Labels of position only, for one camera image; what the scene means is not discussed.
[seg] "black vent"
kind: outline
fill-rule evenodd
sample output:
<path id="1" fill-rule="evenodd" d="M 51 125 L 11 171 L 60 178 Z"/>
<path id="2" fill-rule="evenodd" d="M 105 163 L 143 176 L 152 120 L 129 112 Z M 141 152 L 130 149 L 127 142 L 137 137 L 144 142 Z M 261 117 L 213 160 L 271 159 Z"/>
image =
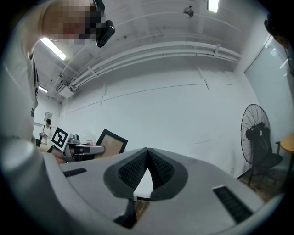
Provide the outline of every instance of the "black vent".
<path id="1" fill-rule="evenodd" d="M 252 212 L 226 186 L 213 189 L 213 192 L 237 224 L 252 215 Z"/>
<path id="2" fill-rule="evenodd" d="M 75 170 L 71 170 L 71 171 L 65 171 L 65 172 L 63 172 L 63 174 L 65 177 L 70 177 L 70 176 L 84 173 L 86 171 L 87 170 L 85 168 L 79 168 L 79 169 L 75 169 Z"/>

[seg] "white ceiling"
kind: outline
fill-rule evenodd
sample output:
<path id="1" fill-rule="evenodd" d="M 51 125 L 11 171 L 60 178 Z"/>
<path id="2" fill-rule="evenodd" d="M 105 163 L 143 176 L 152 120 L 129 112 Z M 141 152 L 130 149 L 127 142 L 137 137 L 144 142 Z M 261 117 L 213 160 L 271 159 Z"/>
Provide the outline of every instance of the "white ceiling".
<path id="1" fill-rule="evenodd" d="M 54 42 L 67 55 L 62 61 L 43 43 L 36 45 L 34 56 L 40 83 L 52 99 L 58 95 L 53 86 L 60 73 L 69 81 L 88 66 L 138 46 L 195 41 L 219 43 L 240 53 L 255 17 L 255 5 L 248 0 L 220 0 L 217 13 L 206 9 L 206 0 L 105 0 L 104 4 L 106 19 L 113 21 L 116 32 L 103 48 L 95 42 L 86 46 Z M 194 10 L 192 18 L 182 13 L 188 6 Z"/>

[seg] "black mesh pad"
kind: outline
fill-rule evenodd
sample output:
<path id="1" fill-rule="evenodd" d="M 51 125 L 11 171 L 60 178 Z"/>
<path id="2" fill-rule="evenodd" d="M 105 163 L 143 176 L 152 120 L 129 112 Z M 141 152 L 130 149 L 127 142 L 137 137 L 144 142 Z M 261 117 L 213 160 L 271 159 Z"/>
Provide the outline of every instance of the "black mesh pad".
<path id="1" fill-rule="evenodd" d="M 121 198 L 133 198 L 133 193 L 149 169 L 154 191 L 151 201 L 173 198 L 185 186 L 188 173 L 177 161 L 144 148 L 132 156 L 110 166 L 104 174 L 104 182 L 112 194 Z"/>

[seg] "distant person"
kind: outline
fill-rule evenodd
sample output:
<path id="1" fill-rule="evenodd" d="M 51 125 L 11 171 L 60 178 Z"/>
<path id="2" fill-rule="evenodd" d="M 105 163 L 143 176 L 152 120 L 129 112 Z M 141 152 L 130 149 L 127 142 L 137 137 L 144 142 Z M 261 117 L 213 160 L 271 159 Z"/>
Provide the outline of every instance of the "distant person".
<path id="1" fill-rule="evenodd" d="M 51 131 L 51 126 L 50 125 L 51 125 L 51 120 L 47 119 L 46 120 L 46 125 L 43 125 L 41 127 L 40 140 L 41 140 L 41 144 L 43 144 L 43 145 L 47 145 L 48 139 L 51 139 L 52 131 Z"/>
<path id="2" fill-rule="evenodd" d="M 278 20 L 276 20 L 271 14 L 267 15 L 267 19 L 265 20 L 266 30 L 279 44 L 284 47 L 288 59 L 290 73 L 292 77 L 294 77 L 294 51 L 292 45 L 286 37 L 286 30 L 283 28 L 284 25 L 285 24 L 278 23 Z"/>

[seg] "fan grille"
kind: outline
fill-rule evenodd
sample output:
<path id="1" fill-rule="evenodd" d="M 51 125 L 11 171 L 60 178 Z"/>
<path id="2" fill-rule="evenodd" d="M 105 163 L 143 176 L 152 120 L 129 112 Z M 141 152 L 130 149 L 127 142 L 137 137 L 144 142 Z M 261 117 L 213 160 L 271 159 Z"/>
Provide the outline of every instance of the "fan grille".
<path id="1" fill-rule="evenodd" d="M 246 131 L 260 123 L 263 123 L 266 128 L 270 129 L 270 123 L 266 112 L 257 104 L 249 105 L 243 114 L 241 123 L 241 147 L 246 161 L 250 164 L 253 163 L 253 149 L 255 143 L 252 140 L 248 140 Z"/>

